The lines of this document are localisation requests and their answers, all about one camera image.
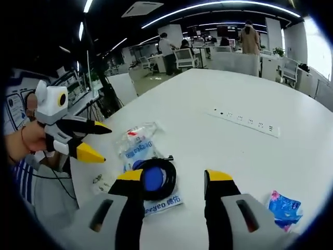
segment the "robot eye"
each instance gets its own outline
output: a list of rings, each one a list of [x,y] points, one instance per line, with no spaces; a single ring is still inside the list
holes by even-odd
[[[63,104],[65,104],[66,101],[66,95],[64,93],[61,93],[58,97],[58,105],[61,107]]]

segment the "plastic bag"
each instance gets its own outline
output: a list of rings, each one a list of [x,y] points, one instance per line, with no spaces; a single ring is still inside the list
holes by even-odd
[[[143,123],[124,133],[117,141],[116,146],[119,149],[119,157],[123,162],[123,172],[136,169],[143,160],[156,158],[164,158],[164,156],[155,148],[152,137],[160,130],[155,122]],[[144,201],[145,216],[157,213],[167,208],[183,203],[178,192],[177,184],[172,194],[161,201]]]
[[[303,216],[301,202],[289,199],[275,190],[272,192],[267,206],[274,214],[275,224],[286,232],[289,232],[290,227]]]
[[[135,169],[142,160],[163,158],[151,140],[157,131],[156,123],[144,123],[124,133],[117,141],[118,153],[123,161],[123,172]]]

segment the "computer monitor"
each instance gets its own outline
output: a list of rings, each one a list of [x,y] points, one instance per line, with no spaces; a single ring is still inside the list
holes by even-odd
[[[236,40],[235,39],[228,39],[229,40],[229,46],[230,47],[236,47]]]

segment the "window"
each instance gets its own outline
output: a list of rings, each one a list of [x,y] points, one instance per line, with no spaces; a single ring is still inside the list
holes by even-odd
[[[312,18],[305,18],[304,26],[308,46],[308,65],[330,81],[332,55],[329,43]]]
[[[285,40],[285,30],[281,29],[281,36],[282,36],[282,49],[286,52],[286,40]]]

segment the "white robot head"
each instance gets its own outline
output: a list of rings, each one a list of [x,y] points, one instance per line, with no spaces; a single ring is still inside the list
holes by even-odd
[[[47,86],[46,82],[41,80],[35,94],[37,97],[35,115],[39,122],[52,125],[67,114],[68,90],[66,87]]]

